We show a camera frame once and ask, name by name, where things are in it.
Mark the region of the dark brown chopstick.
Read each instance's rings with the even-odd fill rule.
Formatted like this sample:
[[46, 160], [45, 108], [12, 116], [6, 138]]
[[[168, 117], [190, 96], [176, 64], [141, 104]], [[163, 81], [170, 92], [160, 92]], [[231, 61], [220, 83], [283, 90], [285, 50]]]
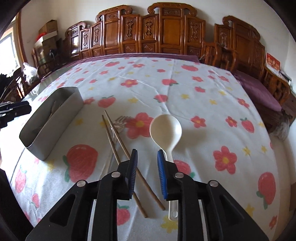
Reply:
[[[129, 153], [129, 151], [127, 150], [125, 144], [123, 143], [119, 132], [117, 131], [117, 128], [115, 127], [115, 125], [113, 124], [111, 118], [109, 117], [107, 111], [104, 111], [105, 116], [109, 122], [109, 125], [111, 126], [111, 129], [114, 133], [114, 135], [116, 136], [120, 146], [122, 147], [125, 155], [130, 159], [131, 155]], [[158, 204], [158, 206], [160, 207], [161, 210], [165, 210], [165, 206], [162, 204], [162, 202], [159, 200], [159, 198], [156, 196], [156, 194], [153, 192], [153, 190], [151, 189], [150, 185], [147, 183], [147, 181], [145, 180], [145, 178], [143, 177], [142, 173], [140, 172], [140, 170], [137, 168], [137, 176], [140, 178], [141, 182], [143, 183], [143, 185], [146, 187], [147, 191], [149, 192], [149, 194], [152, 196], [152, 198], [154, 199], [154, 201]]]
[[[109, 140], [111, 149], [112, 149], [112, 154], [114, 155], [114, 157], [115, 157], [115, 159], [116, 159], [116, 161], [117, 161], [117, 163], [119, 165], [121, 163], [121, 160], [120, 160], [119, 155], [117, 153], [115, 144], [114, 144], [114, 142], [112, 140], [112, 137], [111, 137], [111, 134], [110, 134], [110, 131], [109, 131], [109, 128], [108, 128], [108, 124], [107, 124], [107, 122], [106, 122], [106, 120], [104, 118], [104, 115], [102, 115], [102, 119], [103, 119], [103, 122], [104, 122], [104, 126], [105, 126], [105, 130], [106, 130], [106, 133], [107, 133], [107, 137], [108, 137], [108, 140]], [[137, 194], [135, 192], [132, 194], [132, 197], [134, 198], [134, 200], [135, 200], [135, 202], [136, 202], [136, 204], [138, 206], [138, 209], [142, 213], [143, 217], [144, 218], [147, 218], [148, 217], [147, 216], [147, 212], [143, 208], [143, 206], [142, 206], [142, 204], [141, 204], [141, 202], [140, 202], [140, 200], [139, 200], [139, 198], [138, 198], [138, 196], [137, 196]]]

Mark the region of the large cream plastic ladle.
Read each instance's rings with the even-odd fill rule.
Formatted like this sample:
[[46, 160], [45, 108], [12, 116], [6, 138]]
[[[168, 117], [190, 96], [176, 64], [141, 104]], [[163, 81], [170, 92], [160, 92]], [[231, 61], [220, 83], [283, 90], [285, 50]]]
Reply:
[[172, 152], [181, 139], [182, 127], [174, 116], [162, 114], [151, 122], [149, 133], [160, 148], [157, 154], [159, 179], [162, 195], [169, 202], [169, 220], [176, 221], [179, 216], [180, 190], [175, 179], [178, 171]]

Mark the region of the grey metal utensil box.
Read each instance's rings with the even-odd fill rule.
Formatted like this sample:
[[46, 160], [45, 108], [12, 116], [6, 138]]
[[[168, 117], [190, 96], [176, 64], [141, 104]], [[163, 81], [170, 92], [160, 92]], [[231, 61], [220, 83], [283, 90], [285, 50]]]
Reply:
[[[54, 101], [62, 105], [52, 115], [41, 131], [35, 135], [33, 130], [44, 124], [50, 114]], [[56, 89], [33, 113], [22, 128], [19, 138], [25, 148], [41, 161], [46, 160], [55, 144], [67, 129], [74, 117], [83, 107], [83, 99], [78, 87]]]

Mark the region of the white plastic bag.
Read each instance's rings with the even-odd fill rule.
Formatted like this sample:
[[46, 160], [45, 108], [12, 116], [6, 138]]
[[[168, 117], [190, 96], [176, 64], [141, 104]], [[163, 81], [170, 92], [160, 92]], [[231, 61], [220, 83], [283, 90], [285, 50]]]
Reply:
[[32, 85], [36, 80], [39, 79], [38, 71], [28, 63], [23, 63], [23, 74], [26, 76], [26, 81], [29, 85]]

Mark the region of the stainless steel spoon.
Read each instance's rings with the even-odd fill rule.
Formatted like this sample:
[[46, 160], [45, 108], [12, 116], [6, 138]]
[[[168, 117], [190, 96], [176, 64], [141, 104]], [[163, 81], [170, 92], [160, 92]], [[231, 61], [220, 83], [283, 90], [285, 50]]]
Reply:
[[43, 126], [49, 121], [49, 119], [52, 117], [52, 115], [58, 110], [58, 108], [62, 105], [62, 101], [54, 101], [53, 105], [51, 107], [51, 111], [50, 114], [46, 120], [46, 122], [44, 124], [42, 124], [41, 126], [39, 126], [38, 128], [35, 128], [32, 132], [33, 134], [37, 135], [41, 129], [43, 128]]

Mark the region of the stainless steel fork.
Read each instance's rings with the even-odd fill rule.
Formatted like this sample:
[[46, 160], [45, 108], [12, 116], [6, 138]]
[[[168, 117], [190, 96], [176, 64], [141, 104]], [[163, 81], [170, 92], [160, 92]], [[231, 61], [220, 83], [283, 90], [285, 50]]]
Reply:
[[[126, 123], [128, 122], [129, 119], [130, 119], [130, 116], [120, 116], [119, 118], [113, 121], [113, 125], [118, 133], [121, 133], [125, 129]], [[111, 141], [113, 142], [113, 145], [116, 150], [117, 137], [112, 127], [110, 127], [110, 135], [111, 135]], [[115, 159], [117, 164], [119, 164], [119, 161], [117, 160], [112, 148], [109, 156], [110, 156], [110, 161]]]

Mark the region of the cardboard boxes stack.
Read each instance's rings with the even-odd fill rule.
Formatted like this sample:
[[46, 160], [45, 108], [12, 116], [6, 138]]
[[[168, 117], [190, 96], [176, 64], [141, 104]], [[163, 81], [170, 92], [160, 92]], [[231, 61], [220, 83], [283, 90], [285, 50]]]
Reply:
[[58, 54], [57, 48], [58, 23], [50, 20], [41, 27], [36, 43], [32, 49], [37, 65], [53, 60]]

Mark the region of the floral strawberry tablecloth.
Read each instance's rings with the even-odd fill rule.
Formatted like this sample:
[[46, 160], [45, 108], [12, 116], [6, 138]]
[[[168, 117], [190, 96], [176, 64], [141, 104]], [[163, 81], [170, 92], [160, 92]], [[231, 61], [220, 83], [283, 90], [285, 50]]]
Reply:
[[157, 151], [149, 127], [162, 114], [175, 116], [182, 138], [173, 150], [178, 170], [194, 180], [217, 180], [271, 240], [280, 208], [278, 168], [263, 121], [228, 71], [165, 58], [114, 58], [78, 64], [34, 100], [37, 108], [63, 87], [77, 87], [83, 108], [46, 161], [23, 150], [11, 187], [32, 225], [78, 180], [107, 171], [110, 145], [102, 122], [128, 116], [121, 137], [137, 149], [138, 167], [156, 195]]

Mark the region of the grey plastic bag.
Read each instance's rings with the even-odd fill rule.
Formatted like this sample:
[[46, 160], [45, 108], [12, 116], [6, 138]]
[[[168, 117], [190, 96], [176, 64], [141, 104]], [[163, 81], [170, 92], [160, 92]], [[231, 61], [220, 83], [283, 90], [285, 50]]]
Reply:
[[289, 130], [290, 120], [288, 116], [284, 115], [281, 117], [280, 123], [271, 132], [271, 135], [279, 138], [281, 141], [284, 141], [288, 137]]

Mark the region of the purple seat cushion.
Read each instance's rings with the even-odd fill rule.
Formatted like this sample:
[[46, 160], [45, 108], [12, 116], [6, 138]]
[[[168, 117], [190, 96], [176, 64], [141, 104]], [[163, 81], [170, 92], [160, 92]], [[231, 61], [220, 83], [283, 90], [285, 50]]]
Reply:
[[281, 105], [258, 79], [238, 70], [233, 73], [233, 76], [242, 85], [252, 102], [277, 112], [281, 111]]

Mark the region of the red paper box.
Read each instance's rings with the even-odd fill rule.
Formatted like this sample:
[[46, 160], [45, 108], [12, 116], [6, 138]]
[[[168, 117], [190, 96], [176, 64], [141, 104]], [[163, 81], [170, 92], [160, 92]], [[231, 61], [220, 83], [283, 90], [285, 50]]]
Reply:
[[272, 56], [269, 53], [266, 53], [265, 65], [274, 74], [276, 74], [276, 75], [279, 74], [279, 71], [280, 71], [280, 61], [277, 60], [274, 56]]

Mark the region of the carved wooden sofa bench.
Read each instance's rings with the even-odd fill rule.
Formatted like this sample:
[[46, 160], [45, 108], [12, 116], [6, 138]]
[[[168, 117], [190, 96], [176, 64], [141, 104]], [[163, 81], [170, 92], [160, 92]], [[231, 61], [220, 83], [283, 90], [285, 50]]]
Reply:
[[127, 5], [105, 9], [89, 26], [69, 27], [63, 41], [68, 60], [114, 54], [164, 53], [201, 57], [206, 22], [183, 3], [154, 3], [148, 14], [133, 14]]

